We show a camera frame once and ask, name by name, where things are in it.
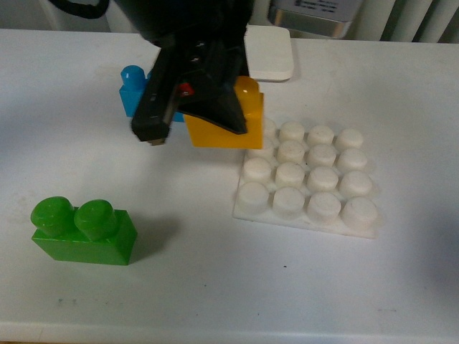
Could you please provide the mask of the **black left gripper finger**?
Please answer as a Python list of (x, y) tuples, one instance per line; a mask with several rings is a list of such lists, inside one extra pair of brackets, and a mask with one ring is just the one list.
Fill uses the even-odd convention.
[(146, 89), (131, 121), (131, 130), (141, 142), (162, 145), (178, 108), (178, 52), (163, 48), (151, 70)]

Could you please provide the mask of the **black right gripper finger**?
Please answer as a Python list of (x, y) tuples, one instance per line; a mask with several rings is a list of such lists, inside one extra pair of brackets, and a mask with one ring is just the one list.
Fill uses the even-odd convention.
[(238, 69), (218, 77), (202, 71), (186, 76), (181, 85), (187, 83), (194, 93), (181, 97), (179, 112), (237, 135), (247, 133), (246, 119), (234, 90), (239, 76)]

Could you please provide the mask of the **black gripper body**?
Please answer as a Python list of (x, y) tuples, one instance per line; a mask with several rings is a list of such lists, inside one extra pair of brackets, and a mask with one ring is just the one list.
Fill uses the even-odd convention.
[(188, 47), (221, 42), (237, 61), (219, 54), (211, 61), (232, 71), (236, 82), (250, 83), (245, 33), (252, 16), (253, 1), (117, 1), (141, 36), (153, 45)]

